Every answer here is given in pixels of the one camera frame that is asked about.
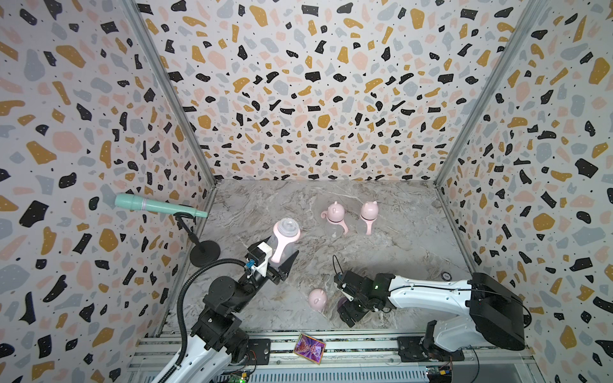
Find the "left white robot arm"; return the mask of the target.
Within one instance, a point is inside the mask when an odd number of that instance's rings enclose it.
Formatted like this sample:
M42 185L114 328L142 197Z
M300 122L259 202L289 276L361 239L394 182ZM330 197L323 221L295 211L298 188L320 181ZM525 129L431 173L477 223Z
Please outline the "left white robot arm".
M177 322L180 349L154 378L155 382L211 382L232 364L244 361L248 355L249 336L236 317L261 290L267 281L278 284L287 279L299 252L294 252L279 267L270 267L263 275L251 270L250 263L239 259L219 259L200 268L188 278L177 297ZM215 279L204 297L204 309L196 323L185 324L185 296L193 283L207 271L234 265L244 269L235 280L221 276Z

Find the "small clear baby bottle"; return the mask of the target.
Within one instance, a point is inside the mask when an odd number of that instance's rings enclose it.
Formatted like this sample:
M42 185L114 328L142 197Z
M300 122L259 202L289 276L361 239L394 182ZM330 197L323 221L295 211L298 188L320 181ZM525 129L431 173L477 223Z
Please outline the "small clear baby bottle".
M348 228L348 226L346 225L345 218L344 218L344 220L343 220L342 222L340 222L340 223L332 223L332 222L330 222L330 221L327 219L327 217L326 217L326 220L327 220L327 222L328 222L329 224L331 224L331 225L339 226L339 227L340 227L340 228L343 230L343 235L347 235L347 234L348 234L348 232L349 232L349 228Z

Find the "clear silicone nipple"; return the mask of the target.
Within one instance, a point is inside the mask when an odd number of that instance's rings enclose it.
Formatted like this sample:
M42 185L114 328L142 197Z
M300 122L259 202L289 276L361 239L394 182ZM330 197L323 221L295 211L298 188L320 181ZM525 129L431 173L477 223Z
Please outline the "clear silicone nipple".
M298 236L300 234L299 224L292 218L283 218L277 223L277 230L281 236L288 238Z

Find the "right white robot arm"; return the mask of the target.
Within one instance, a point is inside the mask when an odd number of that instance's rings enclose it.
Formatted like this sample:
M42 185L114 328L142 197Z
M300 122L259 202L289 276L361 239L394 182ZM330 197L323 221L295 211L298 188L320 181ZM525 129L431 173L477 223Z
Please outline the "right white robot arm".
M348 327L370 312L400 309L441 311L453 317L427 324L421 340L426 353L451 354L488 343L501 349L525 349L525 313L521 299L484 273L459 281L424 281L379 273L374 279L340 271L335 284L346 301L338 307Z

